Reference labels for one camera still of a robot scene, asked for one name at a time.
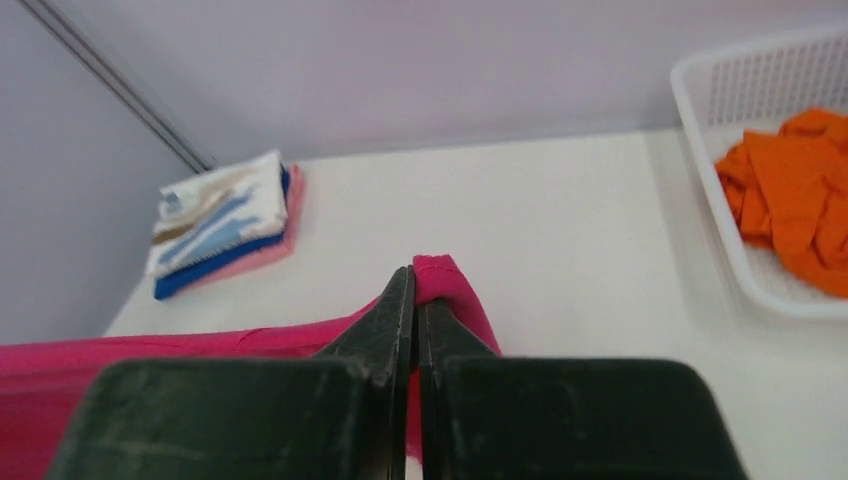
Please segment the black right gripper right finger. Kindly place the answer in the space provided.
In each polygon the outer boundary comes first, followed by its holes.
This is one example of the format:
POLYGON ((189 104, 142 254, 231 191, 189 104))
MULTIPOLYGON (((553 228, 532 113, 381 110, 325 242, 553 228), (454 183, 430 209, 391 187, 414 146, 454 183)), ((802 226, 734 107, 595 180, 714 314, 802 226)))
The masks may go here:
POLYGON ((417 316, 427 479, 746 477, 686 364, 504 357, 443 301, 417 316))

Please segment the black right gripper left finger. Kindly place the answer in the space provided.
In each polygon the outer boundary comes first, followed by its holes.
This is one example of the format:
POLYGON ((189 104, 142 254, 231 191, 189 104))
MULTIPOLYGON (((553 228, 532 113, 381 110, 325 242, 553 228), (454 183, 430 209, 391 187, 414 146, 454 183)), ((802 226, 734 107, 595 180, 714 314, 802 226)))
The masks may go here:
POLYGON ((300 359, 159 358, 104 369, 51 479, 401 479, 415 275, 300 359))

